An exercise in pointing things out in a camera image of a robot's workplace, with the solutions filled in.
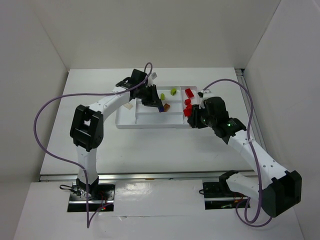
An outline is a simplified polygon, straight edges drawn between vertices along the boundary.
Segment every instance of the white wall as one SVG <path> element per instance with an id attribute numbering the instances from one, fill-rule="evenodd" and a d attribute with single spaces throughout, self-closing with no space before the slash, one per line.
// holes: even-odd
<path id="1" fill-rule="evenodd" d="M 280 0 L 32 0 L 67 68 L 244 68 Z"/>
<path id="2" fill-rule="evenodd" d="M 269 152 L 302 175 L 295 207 L 320 236 L 320 0 L 282 0 L 245 70 Z"/>
<path id="3" fill-rule="evenodd" d="M 25 0 L 0 0 L 0 235 L 13 239 L 44 157 L 33 136 L 40 106 L 62 92 L 67 70 Z M 43 142 L 58 103 L 40 119 Z"/>

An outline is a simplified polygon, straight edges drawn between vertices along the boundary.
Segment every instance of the cable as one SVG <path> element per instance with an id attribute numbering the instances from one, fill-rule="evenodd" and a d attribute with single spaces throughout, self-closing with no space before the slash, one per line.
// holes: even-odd
<path id="1" fill-rule="evenodd" d="M 219 82 L 222 82 L 222 81 L 224 81 L 224 82 L 232 82 L 232 83 L 235 83 L 235 84 L 239 85 L 245 91 L 247 96 L 249 97 L 249 100 L 250 100 L 250 115 L 249 115 L 249 121 L 248 121 L 248 125 L 247 125 L 247 139 L 249 141 L 250 140 L 251 122 L 252 122 L 253 114 L 254 114 L 254 103 L 253 103 L 253 100 L 252 100 L 252 97 L 251 97 L 249 91 L 242 84 L 238 83 L 235 80 L 228 79 L 228 78 L 223 78 L 223 79 L 219 79 L 219 80 L 213 81 L 208 86 L 206 86 L 203 90 L 206 90 L 209 87 L 211 87 L 213 84 L 216 84 L 216 83 L 219 83 Z M 239 219 L 243 223 L 245 223 L 246 225 L 248 225 L 250 227 L 259 228 L 259 227 L 263 227 L 263 226 L 267 225 L 271 221 L 272 218 L 270 218 L 269 221 L 265 225 L 258 225 L 258 226 L 251 225 L 251 224 L 253 224 L 253 223 L 255 223 L 257 221 L 257 219 L 258 219 L 258 217 L 260 215 L 261 207 L 262 207 L 262 177 L 261 177 L 261 171 L 260 171 L 258 156 L 257 156 L 256 150 L 255 150 L 255 147 L 254 147 L 254 145 L 252 144 L 251 141 L 249 141 L 249 145 L 250 145 L 252 153 L 253 153 L 254 161 L 255 161 L 255 164 L 256 164 L 256 171 L 257 171 L 257 175 L 258 175 L 258 183 L 259 183 L 258 206 L 257 206 L 257 210 L 256 210 L 256 213 L 255 213 L 255 216 L 254 216 L 254 218 L 252 220 L 248 220 L 248 216 L 247 216 L 247 210 L 248 210 L 248 205 L 249 205 L 249 202 L 250 202 L 250 197 L 247 198 L 247 202 L 246 202 L 247 204 L 245 205 L 245 209 L 244 209 L 245 221 L 238 214 L 238 206 L 239 206 L 239 204 L 237 204 L 235 210 L 236 210 L 237 216 L 239 217 Z"/>
<path id="2" fill-rule="evenodd" d="M 114 93 L 72 93 L 72 94 L 65 94 L 65 95 L 61 95 L 61 96 L 57 96 L 57 97 L 54 97 L 52 98 L 51 100 L 47 101 L 41 108 L 40 110 L 37 112 L 37 114 L 35 115 L 35 118 L 34 118 L 34 122 L 33 122 L 33 134 L 34 134 L 34 137 L 35 137 L 35 140 L 37 142 L 37 144 L 39 145 L 39 147 L 48 155 L 50 155 L 51 157 L 54 157 L 56 159 L 59 159 L 61 161 L 64 161 L 64 162 L 67 162 L 67 163 L 70 163 L 70 164 L 74 164 L 74 165 L 77 165 L 79 168 L 81 168 L 83 170 L 83 173 L 84 173 L 84 177 L 85 177 L 85 190 L 87 192 L 86 196 L 85 196 L 85 200 L 86 200 L 86 203 L 85 203 L 85 206 L 86 206 L 86 227 L 89 228 L 90 227 L 90 223 L 91 223 L 91 220 L 92 218 L 94 217 L 94 215 L 96 215 L 97 212 L 99 212 L 101 209 L 103 209 L 104 207 L 110 205 L 111 203 L 108 203 L 108 204 L 105 204 L 103 205 L 102 207 L 99 207 L 91 217 L 89 217 L 89 196 L 88 196 L 88 193 L 89 193 L 89 181 L 88 181 L 88 174 L 87 174 L 87 170 L 85 169 L 84 166 L 82 166 L 81 164 L 79 164 L 78 162 L 75 162 L 75 161 L 71 161 L 71 160 L 68 160 L 66 158 L 63 158 L 63 157 L 60 157 L 60 156 L 57 156 L 55 154 L 53 154 L 52 152 L 48 151 L 43 145 L 42 143 L 40 142 L 39 140 L 39 137 L 38 137 L 38 133 L 37 133 L 37 122 L 38 122 L 38 118 L 41 114 L 41 112 L 52 102 L 58 100 L 58 99 L 62 99 L 62 98 L 67 98 L 67 97 L 74 97 L 74 96 L 112 96 L 112 95 L 119 95 L 119 94 L 124 94 L 126 92 L 130 92 L 138 87 L 140 87 L 141 85 L 143 85 L 147 80 L 148 80 L 148 77 L 151 75 L 152 73 L 152 70 L 153 70 L 153 65 L 151 62 L 148 62 L 145 67 L 144 67 L 144 71 L 146 71 L 146 68 L 150 66 L 150 71 L 149 73 L 147 74 L 147 76 L 145 77 L 145 79 L 140 82 L 139 84 L 135 85 L 134 87 L 132 88 L 129 88 L 129 89 L 126 89 L 124 91 L 119 91 L 119 92 L 114 92 Z"/>
<path id="3" fill-rule="evenodd" d="M 241 220 L 241 222 L 243 222 L 244 224 L 246 224 L 246 225 L 248 225 L 248 226 L 250 226 L 250 227 L 253 227 L 253 228 L 261 228 L 261 227 L 264 227 L 264 226 L 268 225 L 268 224 L 271 222 L 272 216 L 268 219 L 268 221 L 266 221 L 265 223 L 263 223 L 263 224 L 261 224 L 261 225 L 252 225 L 252 224 L 250 224 L 250 223 L 247 223 L 245 220 L 243 220 L 243 219 L 240 217 L 240 214 L 239 214 L 239 212 L 238 212 L 239 205 L 240 205 L 243 201 L 246 201 L 245 207 L 247 208 L 247 206 L 248 206 L 248 204 L 249 204 L 249 201 L 250 201 L 249 198 L 246 199 L 246 200 L 242 200 L 242 201 L 238 202 L 238 204 L 235 206 L 235 213 L 236 213 L 236 215 L 238 216 L 238 218 Z"/>

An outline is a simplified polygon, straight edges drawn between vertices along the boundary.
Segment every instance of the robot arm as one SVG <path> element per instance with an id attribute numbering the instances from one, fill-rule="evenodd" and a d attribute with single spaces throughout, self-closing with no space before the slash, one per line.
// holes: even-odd
<path id="1" fill-rule="evenodd" d="M 261 172 L 262 208 L 271 217 L 277 217 L 301 201 L 302 178 L 297 171 L 289 172 L 277 163 L 254 139 L 248 140 L 246 127 L 237 119 L 230 118 L 225 102 L 206 90 L 199 93 L 200 105 L 192 106 L 188 123 L 192 128 L 213 129 L 215 135 L 233 147 L 257 172 L 257 166 L 250 144 L 253 145 Z M 257 181 L 237 171 L 229 171 L 219 177 L 225 191 L 239 192 L 258 200 Z"/>
<path id="2" fill-rule="evenodd" d="M 148 82 L 142 86 L 127 92 L 137 84 L 141 83 L 147 74 L 134 69 L 131 77 L 125 78 L 119 82 L 111 93 L 99 101 L 89 105 L 79 105 L 75 109 L 70 136 L 76 145 L 78 162 L 86 169 L 89 184 L 89 194 L 95 195 L 95 188 L 99 183 L 97 173 L 97 147 L 104 138 L 105 120 L 122 105 L 129 103 L 132 99 L 139 98 L 145 106 L 156 107 L 159 112 L 164 110 L 162 101 L 159 99 L 156 85 L 148 85 Z M 86 179 L 83 169 L 79 169 L 76 184 L 83 190 L 86 190 Z"/>

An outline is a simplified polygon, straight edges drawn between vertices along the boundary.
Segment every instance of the yellow-green block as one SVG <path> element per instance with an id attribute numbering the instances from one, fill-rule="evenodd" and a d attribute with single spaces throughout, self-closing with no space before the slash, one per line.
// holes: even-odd
<path id="1" fill-rule="evenodd" d="M 171 93 L 172 96 L 176 95 L 177 89 L 172 88 L 170 93 Z"/>

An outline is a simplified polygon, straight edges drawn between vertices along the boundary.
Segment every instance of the red block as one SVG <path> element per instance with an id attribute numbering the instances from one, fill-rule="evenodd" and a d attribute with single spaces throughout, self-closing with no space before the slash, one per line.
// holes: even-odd
<path id="1" fill-rule="evenodd" d="M 190 117 L 192 114 L 192 109 L 185 109 L 183 110 L 183 113 L 186 117 Z"/>
<path id="2" fill-rule="evenodd" d="M 192 114 L 192 105 L 189 104 L 188 106 L 186 106 L 186 108 L 183 110 L 183 113 L 186 117 L 190 117 Z"/>
<path id="3" fill-rule="evenodd" d="M 192 99 L 195 95 L 192 93 L 190 88 L 187 88 L 185 91 L 185 94 L 187 95 L 188 98 Z"/>
<path id="4" fill-rule="evenodd" d="M 189 104 L 191 104 L 191 99 L 186 99 L 186 100 L 184 100 L 184 104 L 186 105 L 186 106 L 188 106 Z"/>

